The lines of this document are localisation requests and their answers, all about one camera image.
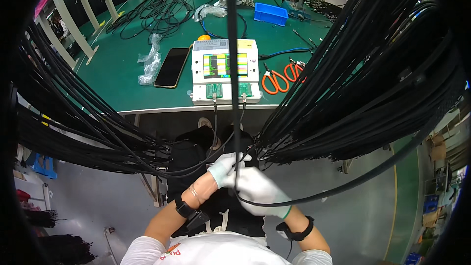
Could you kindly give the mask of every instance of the white t-shirt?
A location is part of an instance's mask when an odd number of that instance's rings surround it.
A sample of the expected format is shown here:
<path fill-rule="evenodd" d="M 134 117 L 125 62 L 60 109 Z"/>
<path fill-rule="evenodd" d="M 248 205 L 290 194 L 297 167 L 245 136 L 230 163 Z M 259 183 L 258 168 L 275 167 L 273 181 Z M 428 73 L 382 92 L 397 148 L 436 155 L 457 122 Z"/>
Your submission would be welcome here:
<path fill-rule="evenodd" d="M 158 240 L 140 236 L 129 246 L 121 265 L 288 265 L 291 264 L 256 240 L 233 232 L 199 234 L 173 239 L 165 249 Z M 293 265 L 332 265 L 325 251 L 307 250 L 293 260 Z"/>

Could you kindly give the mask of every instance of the phone screen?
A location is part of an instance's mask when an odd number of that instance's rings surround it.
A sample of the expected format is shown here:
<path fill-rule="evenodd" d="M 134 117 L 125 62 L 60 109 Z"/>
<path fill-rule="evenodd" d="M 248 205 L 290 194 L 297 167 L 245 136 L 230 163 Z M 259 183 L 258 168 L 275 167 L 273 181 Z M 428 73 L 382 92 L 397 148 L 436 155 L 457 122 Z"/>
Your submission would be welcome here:
<path fill-rule="evenodd" d="M 154 86 L 174 87 L 177 85 L 189 52 L 189 48 L 172 48 L 163 61 Z"/>

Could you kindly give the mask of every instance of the circuit board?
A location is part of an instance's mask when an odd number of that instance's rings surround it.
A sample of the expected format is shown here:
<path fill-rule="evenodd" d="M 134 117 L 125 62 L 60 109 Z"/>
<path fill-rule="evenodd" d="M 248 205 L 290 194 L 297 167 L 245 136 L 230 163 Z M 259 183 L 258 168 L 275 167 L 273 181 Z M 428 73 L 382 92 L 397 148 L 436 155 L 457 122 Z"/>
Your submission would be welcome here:
<path fill-rule="evenodd" d="M 250 83 L 239 83 L 239 97 L 245 93 L 246 97 L 252 97 L 252 88 Z"/>
<path fill-rule="evenodd" d="M 216 98 L 222 98 L 222 84 L 206 84 L 206 98 L 212 99 L 212 94 L 216 93 Z"/>

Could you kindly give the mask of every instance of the scissors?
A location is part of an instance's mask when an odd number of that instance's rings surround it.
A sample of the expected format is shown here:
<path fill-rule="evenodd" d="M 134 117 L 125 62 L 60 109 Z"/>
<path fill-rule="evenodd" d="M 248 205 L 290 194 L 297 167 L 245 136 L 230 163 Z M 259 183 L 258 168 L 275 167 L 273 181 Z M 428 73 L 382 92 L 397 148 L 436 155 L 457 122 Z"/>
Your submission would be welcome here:
<path fill-rule="evenodd" d="M 292 60 L 292 58 L 290 58 L 290 63 L 288 65 L 286 65 L 285 67 L 285 76 L 286 76 L 286 79 L 290 80 L 291 82 L 295 82 L 298 78 L 299 78 L 299 74 L 303 68 L 304 68 L 304 63 L 303 62 L 295 62 Z M 288 72 L 286 71 L 288 68 L 291 69 L 291 73 L 293 75 L 293 78 L 291 78 L 288 74 Z"/>
<path fill-rule="evenodd" d="M 290 89 L 290 84 L 288 83 L 288 80 L 286 80 L 285 77 L 283 77 L 283 75 L 273 71 L 273 70 L 270 70 L 267 66 L 267 63 L 263 63 L 265 65 L 265 69 L 267 70 L 267 72 L 263 75 L 263 78 L 262 78 L 262 87 L 263 89 L 268 93 L 268 94 L 277 94 L 278 91 L 281 91 L 281 92 L 287 92 L 288 89 Z M 276 79 L 276 77 L 280 77 L 285 83 L 286 83 L 286 88 L 285 89 L 282 89 L 280 87 L 280 85 L 278 84 L 278 80 Z M 265 80 L 267 79 L 270 79 L 271 81 L 271 84 L 273 84 L 273 87 L 275 88 L 275 91 L 269 91 L 267 89 L 267 87 L 265 86 Z"/>

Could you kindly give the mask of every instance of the gloved hand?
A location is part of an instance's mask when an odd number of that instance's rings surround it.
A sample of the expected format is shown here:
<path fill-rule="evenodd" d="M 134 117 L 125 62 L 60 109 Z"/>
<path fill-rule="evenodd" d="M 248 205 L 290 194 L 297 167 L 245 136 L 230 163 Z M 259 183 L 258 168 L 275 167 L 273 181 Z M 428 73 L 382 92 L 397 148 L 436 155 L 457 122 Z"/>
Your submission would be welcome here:
<path fill-rule="evenodd" d="M 239 167 L 237 189 L 243 199 L 261 204 L 280 203 L 291 200 L 270 178 L 256 167 Z M 236 173 L 232 172 L 223 180 L 225 187 L 234 187 Z M 241 201 L 242 207 L 255 216 L 273 215 L 284 219 L 291 206 L 259 207 Z"/>
<path fill-rule="evenodd" d="M 239 160 L 244 156 L 243 153 L 239 152 Z M 239 163 L 240 167 L 245 167 L 245 161 L 250 161 L 252 157 L 248 154 L 244 157 L 244 160 Z M 236 163 L 236 153 L 225 153 L 222 154 L 214 164 L 208 168 L 208 171 L 214 177 L 214 180 L 218 184 L 218 188 L 224 187 L 222 181 L 227 177 L 227 174 L 232 169 L 232 166 Z"/>

